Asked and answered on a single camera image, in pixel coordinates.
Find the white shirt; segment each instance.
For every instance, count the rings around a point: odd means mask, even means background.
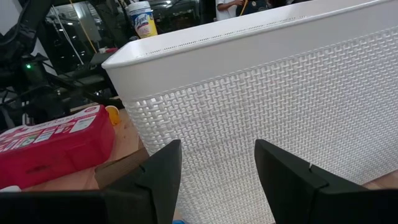
[[[224,11],[219,11],[217,9],[217,5],[230,3],[231,1],[234,1],[234,0],[216,0],[217,21],[222,21],[224,19],[230,19],[230,18],[236,17],[236,6],[231,6],[227,10],[224,10]]]

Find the label on red box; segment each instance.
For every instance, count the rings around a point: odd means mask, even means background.
[[[100,111],[100,106],[91,106],[71,116],[56,119],[35,126],[19,126],[0,135],[0,152],[6,152],[48,141],[88,128]]]

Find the red plastic box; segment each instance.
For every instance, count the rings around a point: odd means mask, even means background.
[[[0,189],[30,187],[105,162],[115,133],[104,106],[0,135]]]

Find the person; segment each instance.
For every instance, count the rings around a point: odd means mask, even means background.
[[[216,0],[217,21],[236,17],[236,6],[242,6],[244,0]]]

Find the white plastic basket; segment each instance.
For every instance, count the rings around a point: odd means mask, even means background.
[[[188,222],[272,223],[257,138],[358,184],[398,169],[397,10],[304,2],[134,41],[103,67],[151,154],[182,140]]]

